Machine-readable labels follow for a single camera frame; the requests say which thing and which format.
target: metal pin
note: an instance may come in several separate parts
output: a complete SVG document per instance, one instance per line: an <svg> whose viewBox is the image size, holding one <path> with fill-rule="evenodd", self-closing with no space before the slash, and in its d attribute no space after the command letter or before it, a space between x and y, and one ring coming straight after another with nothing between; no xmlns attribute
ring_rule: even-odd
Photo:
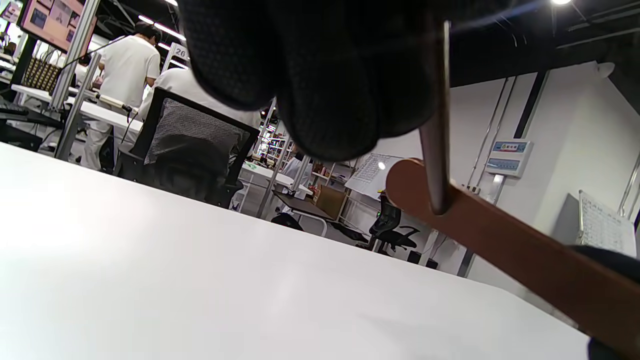
<svg viewBox="0 0 640 360"><path fill-rule="evenodd" d="M434 80L436 110L420 127L420 142L431 210L443 215L451 205L449 184L449 22L429 20L434 39L428 56L429 72Z"/></svg>

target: screen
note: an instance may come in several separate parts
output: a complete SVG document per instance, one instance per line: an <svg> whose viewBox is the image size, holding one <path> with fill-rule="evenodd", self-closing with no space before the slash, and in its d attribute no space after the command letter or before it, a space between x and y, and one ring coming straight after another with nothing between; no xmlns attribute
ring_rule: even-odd
<svg viewBox="0 0 640 360"><path fill-rule="evenodd" d="M20 7L16 3L8 3L2 14L0 14L0 17L4 20L14 24L18 22L18 16L20 16Z"/></svg>
<svg viewBox="0 0 640 360"><path fill-rule="evenodd" d="M84 0L29 0L24 6L20 27L62 51L67 52L76 33ZM93 34L96 19L91 22ZM86 53L91 37L86 40L82 55Z"/></svg>

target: black ceiling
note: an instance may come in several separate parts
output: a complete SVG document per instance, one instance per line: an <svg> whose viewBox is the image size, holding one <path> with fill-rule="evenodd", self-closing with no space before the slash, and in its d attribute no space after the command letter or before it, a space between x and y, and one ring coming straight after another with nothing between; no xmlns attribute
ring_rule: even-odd
<svg viewBox="0 0 640 360"><path fill-rule="evenodd" d="M165 0L120 0L120 5L134 22L142 14L178 29L175 8ZM132 29L116 0L101 1L98 15L102 25L95 32L106 38ZM563 6L515 0L501 14L452 25L451 82L460 86L597 60L616 64L613 79L640 83L639 28L636 0L573 0ZM167 44L178 41L164 36Z"/></svg>

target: cardboard box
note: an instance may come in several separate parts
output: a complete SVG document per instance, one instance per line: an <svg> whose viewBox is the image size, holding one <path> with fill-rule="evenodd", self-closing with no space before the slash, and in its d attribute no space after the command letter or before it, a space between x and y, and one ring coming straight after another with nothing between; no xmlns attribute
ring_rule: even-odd
<svg viewBox="0 0 640 360"><path fill-rule="evenodd" d="M342 201L344 201L345 196L346 194L344 192L320 185L320 191L314 197L314 204L335 220L338 219L338 215L340 215L340 208L342 207Z"/></svg>

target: wooden strip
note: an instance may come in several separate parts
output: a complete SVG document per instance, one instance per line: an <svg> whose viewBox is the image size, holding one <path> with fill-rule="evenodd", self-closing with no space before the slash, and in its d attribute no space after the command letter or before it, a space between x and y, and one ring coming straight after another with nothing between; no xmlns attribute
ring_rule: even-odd
<svg viewBox="0 0 640 360"><path fill-rule="evenodd" d="M640 358L640 286L471 193L451 187L441 216L429 206L420 160L396 163L387 195L403 211L468 247L629 358Z"/></svg>

